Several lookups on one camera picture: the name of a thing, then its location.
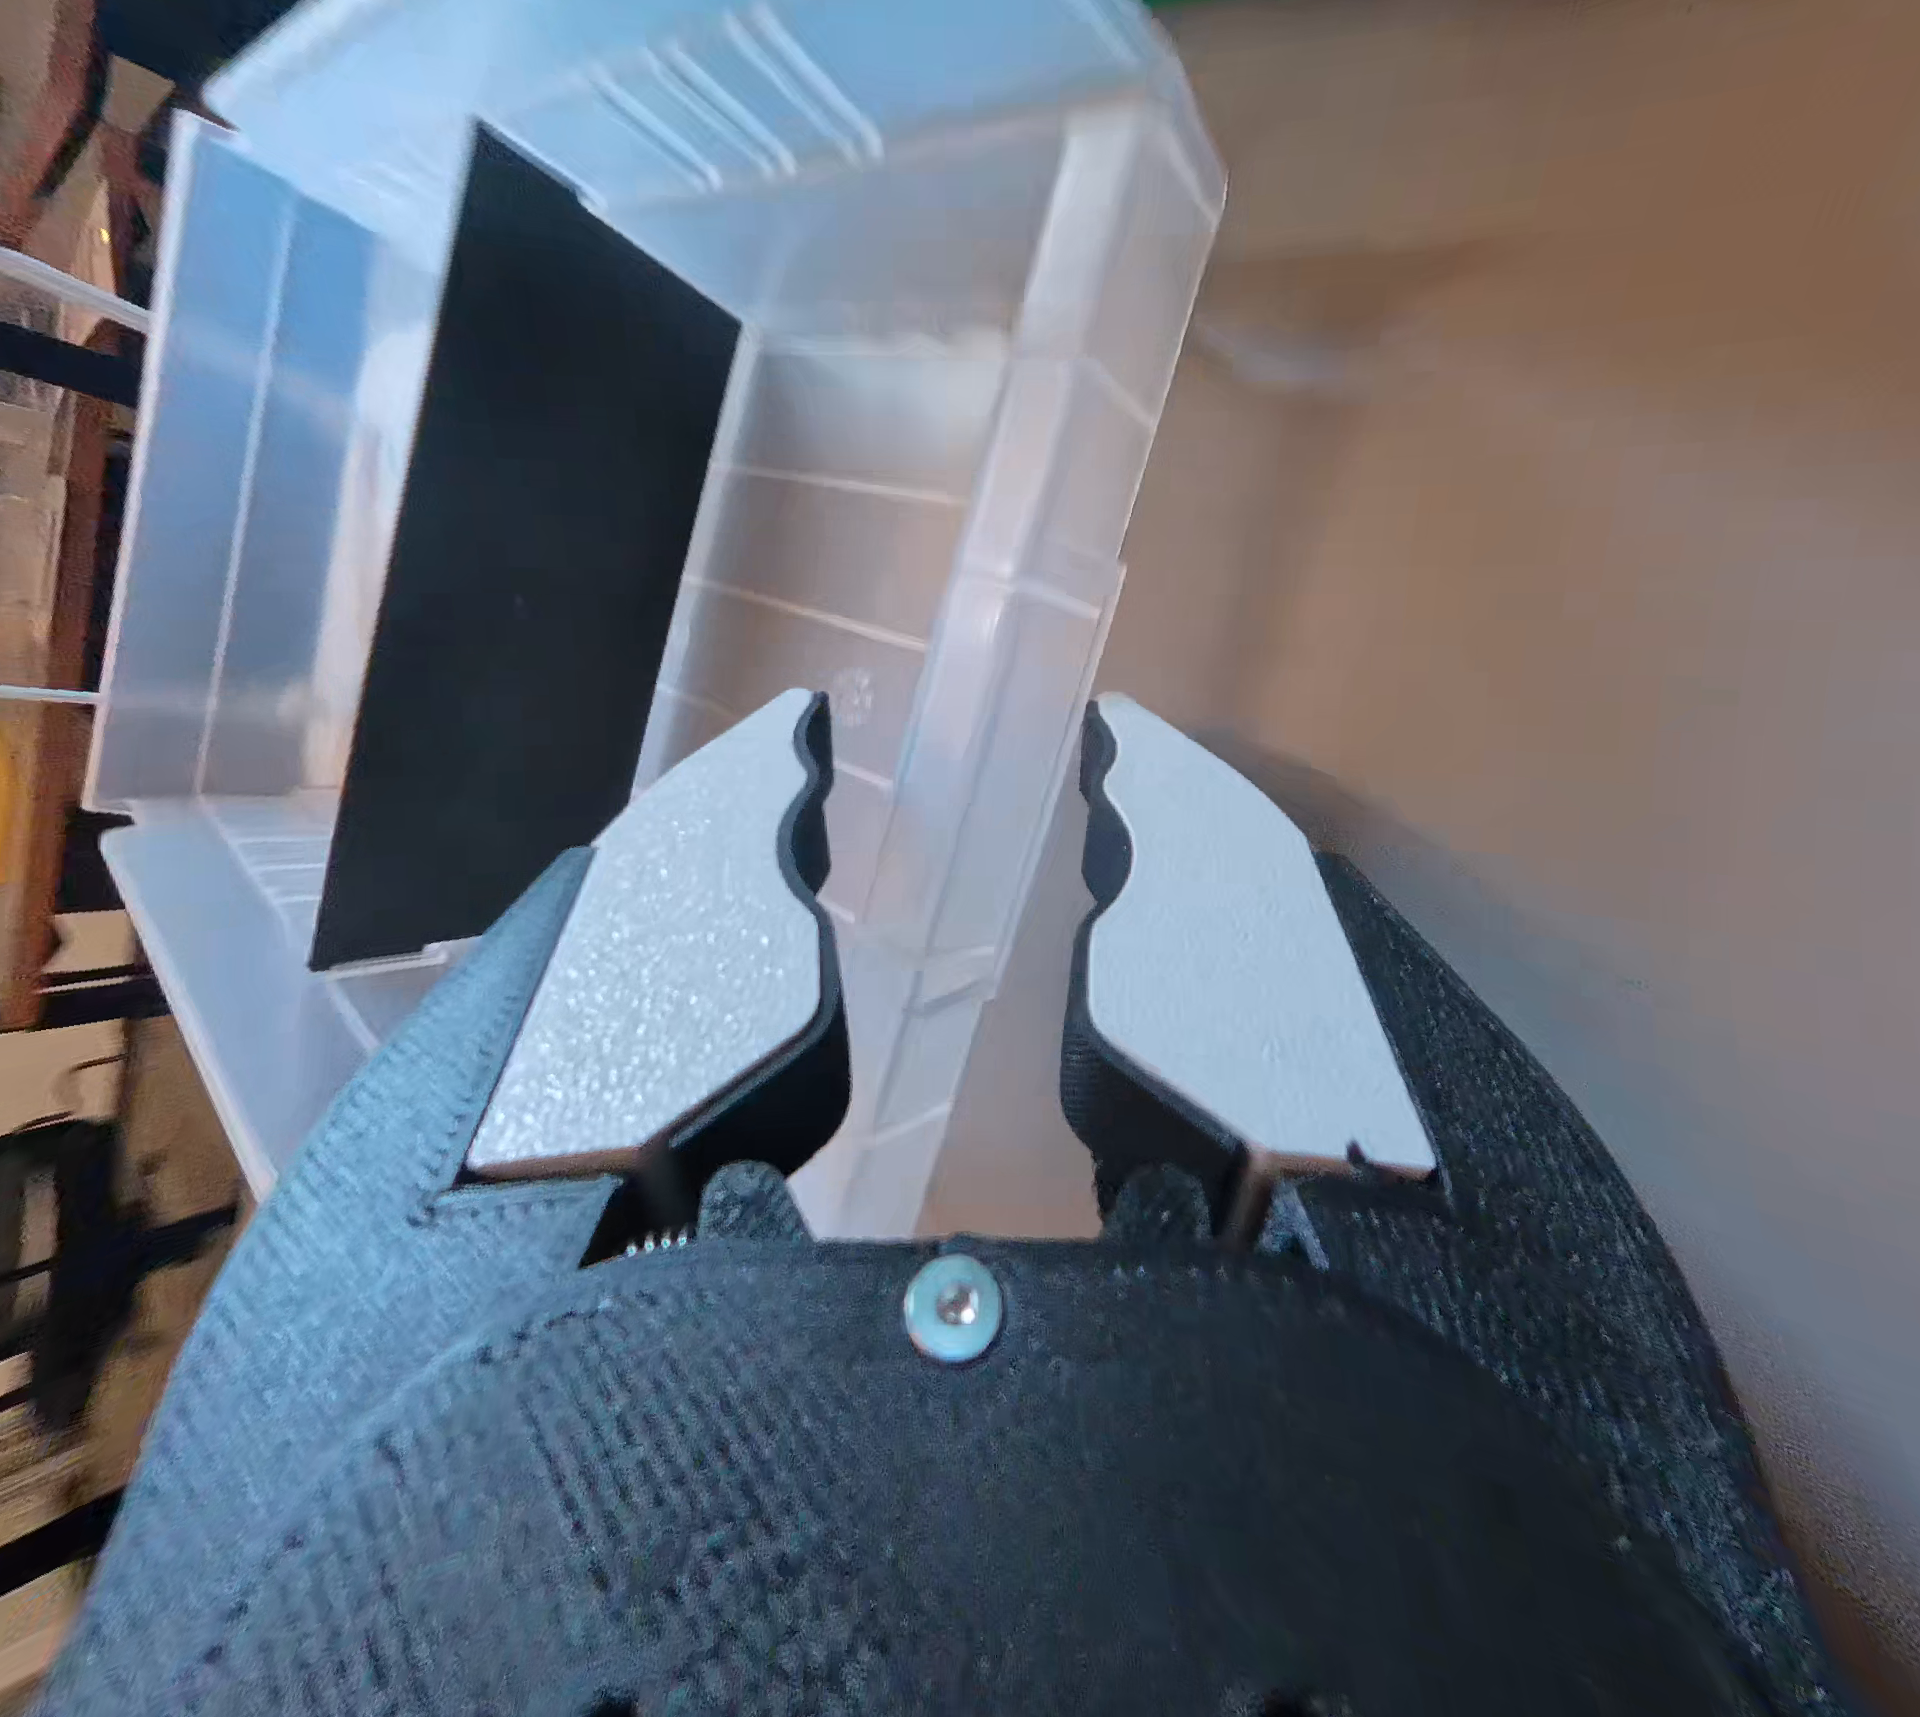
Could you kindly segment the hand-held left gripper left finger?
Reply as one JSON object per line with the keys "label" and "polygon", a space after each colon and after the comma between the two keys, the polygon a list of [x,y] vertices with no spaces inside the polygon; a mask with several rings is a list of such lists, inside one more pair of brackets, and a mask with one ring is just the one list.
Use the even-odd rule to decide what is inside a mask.
{"label": "hand-held left gripper left finger", "polygon": [[852,1034],[829,872],[832,710],[783,691],[601,831],[461,1159],[482,1184],[609,1178],[636,1233],[707,1184],[780,1184],[842,1128]]}

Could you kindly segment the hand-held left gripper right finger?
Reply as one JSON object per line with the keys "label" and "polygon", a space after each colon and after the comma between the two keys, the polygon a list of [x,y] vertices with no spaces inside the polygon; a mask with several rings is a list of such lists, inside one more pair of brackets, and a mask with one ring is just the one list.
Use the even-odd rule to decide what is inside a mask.
{"label": "hand-held left gripper right finger", "polygon": [[1279,1184],[1440,1171],[1311,845],[1225,760],[1123,695],[1086,708],[1061,1111],[1097,1209],[1190,1178],[1214,1235]]}

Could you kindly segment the black usb hub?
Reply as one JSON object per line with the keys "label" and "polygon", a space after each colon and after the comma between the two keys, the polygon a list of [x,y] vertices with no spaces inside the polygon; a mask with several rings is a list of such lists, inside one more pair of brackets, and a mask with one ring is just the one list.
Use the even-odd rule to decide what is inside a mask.
{"label": "black usb hub", "polygon": [[740,337],[473,130],[313,971],[484,934],[628,803]]}

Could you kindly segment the clear plastic bin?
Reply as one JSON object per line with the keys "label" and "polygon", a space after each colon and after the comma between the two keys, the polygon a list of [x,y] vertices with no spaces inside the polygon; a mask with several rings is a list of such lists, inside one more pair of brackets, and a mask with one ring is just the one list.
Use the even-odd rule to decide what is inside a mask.
{"label": "clear plastic bin", "polygon": [[492,922],[322,964],[476,142],[718,330],[616,805],[829,708],[852,1106],[921,1224],[1117,605],[1225,181],[1140,0],[306,0],[177,118],[88,805],[259,1203]]}

